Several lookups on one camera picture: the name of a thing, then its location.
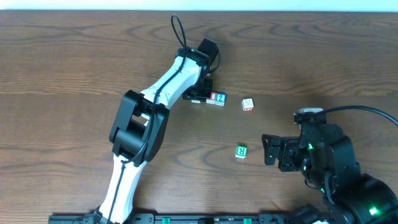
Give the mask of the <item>blue number 2 block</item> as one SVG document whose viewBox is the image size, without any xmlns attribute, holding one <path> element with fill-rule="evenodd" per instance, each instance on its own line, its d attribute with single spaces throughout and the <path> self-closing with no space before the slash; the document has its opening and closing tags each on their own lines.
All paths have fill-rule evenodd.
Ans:
<svg viewBox="0 0 398 224">
<path fill-rule="evenodd" d="M 223 93 L 217 93 L 215 99 L 215 105 L 217 106 L 224 106 L 226 101 L 226 95 Z"/>
</svg>

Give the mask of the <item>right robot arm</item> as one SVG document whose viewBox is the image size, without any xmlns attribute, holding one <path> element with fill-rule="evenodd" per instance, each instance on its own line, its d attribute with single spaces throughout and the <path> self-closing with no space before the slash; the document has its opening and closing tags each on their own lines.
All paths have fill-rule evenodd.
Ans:
<svg viewBox="0 0 398 224">
<path fill-rule="evenodd" d="M 337 223 L 397 223 L 397 196 L 379 179 L 361 172 L 351 139 L 324 115 L 296 113 L 300 136 L 262 135 L 264 163 L 299 171 L 319 190 Z"/>
</svg>

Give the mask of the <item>red letter I block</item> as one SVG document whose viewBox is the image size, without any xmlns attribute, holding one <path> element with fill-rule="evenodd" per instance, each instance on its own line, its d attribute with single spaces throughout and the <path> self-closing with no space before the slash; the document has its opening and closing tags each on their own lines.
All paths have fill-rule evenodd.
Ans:
<svg viewBox="0 0 398 224">
<path fill-rule="evenodd" d="M 206 103 L 214 105 L 216 102 L 217 92 L 211 92 L 210 97 L 206 99 Z"/>
</svg>

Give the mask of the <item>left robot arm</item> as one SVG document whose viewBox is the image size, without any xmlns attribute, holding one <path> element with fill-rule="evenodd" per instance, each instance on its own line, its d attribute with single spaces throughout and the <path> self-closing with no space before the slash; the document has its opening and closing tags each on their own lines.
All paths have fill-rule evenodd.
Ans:
<svg viewBox="0 0 398 224">
<path fill-rule="evenodd" d="M 132 213 L 134 193 L 145 165 L 162 144 L 172 105 L 190 88 L 198 93 L 209 82 L 217 47 L 179 49 L 172 66 L 140 93 L 122 98 L 109 140 L 114 168 L 104 202 L 94 212 L 94 223 L 124 223 Z"/>
</svg>

